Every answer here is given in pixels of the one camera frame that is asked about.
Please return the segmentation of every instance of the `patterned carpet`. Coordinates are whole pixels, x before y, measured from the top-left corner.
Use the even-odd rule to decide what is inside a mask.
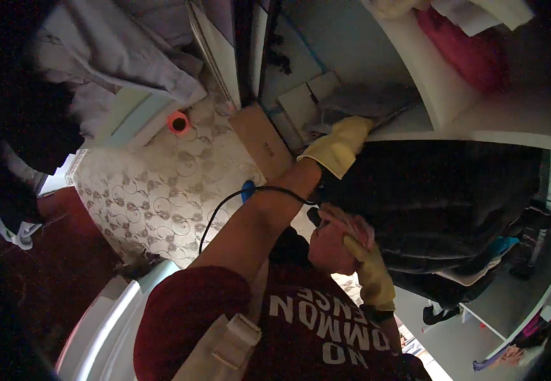
[[[88,149],[73,173],[89,214],[124,259],[146,248],[186,268],[218,203],[248,179],[265,181],[231,130],[216,83],[206,81],[208,97],[185,111],[188,133],[163,129],[136,152]],[[207,241],[240,206],[235,197],[218,211]]]

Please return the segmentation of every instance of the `maroon t-shirt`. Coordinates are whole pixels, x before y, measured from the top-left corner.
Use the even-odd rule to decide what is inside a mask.
[[[150,294],[138,329],[138,380],[170,381],[210,325],[222,314],[247,314],[249,301],[248,283],[225,268],[166,278]],[[407,379],[378,325],[317,270],[271,264],[258,326],[263,337],[244,380]]]

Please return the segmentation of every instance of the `power cord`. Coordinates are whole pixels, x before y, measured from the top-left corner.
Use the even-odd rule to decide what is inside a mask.
[[[296,200],[302,202],[305,205],[316,205],[315,202],[310,202],[310,201],[304,200],[298,194],[294,193],[291,190],[285,189],[285,188],[270,187],[268,185],[264,185],[262,187],[255,187],[254,188],[254,191],[265,191],[265,190],[272,190],[272,191],[278,191],[278,192],[286,193],[287,195],[294,197]],[[214,218],[216,217],[216,213],[218,212],[220,207],[223,206],[225,204],[225,202],[229,201],[233,197],[235,197],[239,194],[242,194],[242,193],[250,192],[250,191],[252,191],[252,189],[242,189],[242,190],[239,190],[235,193],[229,194],[228,196],[226,196],[226,198],[224,200],[222,200],[218,204],[216,209],[214,209],[214,213],[212,214],[212,217],[210,218],[210,221],[208,222],[208,225],[206,226],[205,231],[203,232],[203,237],[201,238],[201,242],[199,242],[199,254],[201,254],[201,252],[203,251],[203,241],[205,241],[205,237],[208,235],[208,230],[210,230],[210,226],[212,225],[212,222],[214,222]]]

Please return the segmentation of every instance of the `backpack strap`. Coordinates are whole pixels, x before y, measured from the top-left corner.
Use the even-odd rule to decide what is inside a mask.
[[[199,340],[172,381],[240,381],[254,347],[261,339],[256,326],[267,288],[269,260],[250,284],[249,317],[235,314],[231,321],[221,315]]]

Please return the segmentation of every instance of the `person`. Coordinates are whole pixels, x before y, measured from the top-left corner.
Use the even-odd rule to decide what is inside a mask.
[[[268,185],[307,199],[323,170],[339,179],[346,173],[372,127],[369,119],[341,120]],[[430,379],[418,358],[401,353],[393,284],[378,251],[346,237],[348,250],[308,255],[307,241],[289,226],[301,206],[289,194],[255,192],[187,269],[152,291],[134,346],[139,381],[172,380],[219,316],[248,315],[266,261],[262,338],[244,380]],[[355,271],[362,309],[330,276]]]

